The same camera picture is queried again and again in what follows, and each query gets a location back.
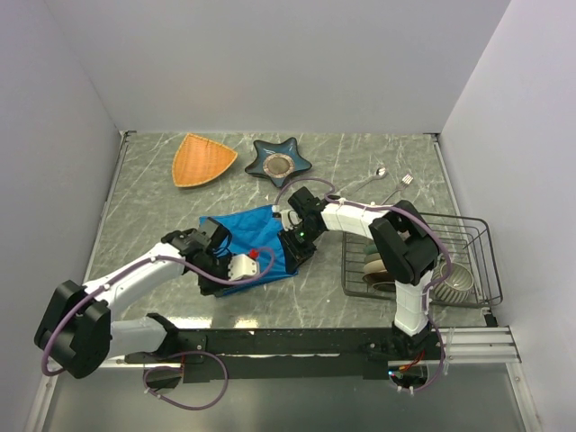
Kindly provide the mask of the blue cloth napkin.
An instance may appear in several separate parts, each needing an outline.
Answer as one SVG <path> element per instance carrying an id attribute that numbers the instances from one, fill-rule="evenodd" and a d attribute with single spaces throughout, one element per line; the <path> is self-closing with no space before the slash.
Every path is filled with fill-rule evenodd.
<path id="1" fill-rule="evenodd" d="M 229 215 L 212 216 L 212 218 L 222 224 L 231 234 L 231 239 L 226 239 L 220 244 L 219 257 L 224 257 L 228 253 L 247 254 L 252 249 L 260 247 L 270 247 L 274 251 L 274 265 L 268 274 L 254 283 L 227 286 L 223 296 L 298 274 L 298 271 L 292 274 L 286 271 L 285 255 L 278 238 L 278 232 L 283 229 L 283 225 L 273 217 L 271 204 Z"/>

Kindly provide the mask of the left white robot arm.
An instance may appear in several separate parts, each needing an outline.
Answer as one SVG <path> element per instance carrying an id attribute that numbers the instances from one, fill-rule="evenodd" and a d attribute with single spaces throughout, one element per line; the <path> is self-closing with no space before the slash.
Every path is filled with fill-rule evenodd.
<path id="1" fill-rule="evenodd" d="M 149 252 L 111 274 L 83 284 L 59 284 L 34 336 L 42 351 L 42 373 L 57 375 L 50 361 L 61 372 L 84 378 L 109 357 L 148 353 L 159 362 L 171 360 L 180 347 L 180 331 L 172 322 L 157 313 L 127 322 L 117 317 L 188 271 L 219 287 L 228 285 L 230 261 L 218 249 L 230 238 L 228 229 L 208 218 L 197 229 L 166 234 Z"/>

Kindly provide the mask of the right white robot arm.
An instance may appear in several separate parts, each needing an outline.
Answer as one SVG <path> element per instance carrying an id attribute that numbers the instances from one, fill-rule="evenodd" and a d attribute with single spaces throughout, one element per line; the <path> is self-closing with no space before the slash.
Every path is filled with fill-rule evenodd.
<path id="1" fill-rule="evenodd" d="M 332 194 L 320 199 L 303 187 L 288 204 L 298 217 L 296 222 L 291 221 L 288 211 L 273 207 L 273 215 L 283 220 L 278 238 L 287 273 L 294 273 L 313 257 L 316 240 L 326 232 L 364 237 L 376 246 L 395 286 L 396 311 L 381 350 L 411 359 L 433 343 L 429 292 L 441 246 L 411 202 L 381 208 Z"/>

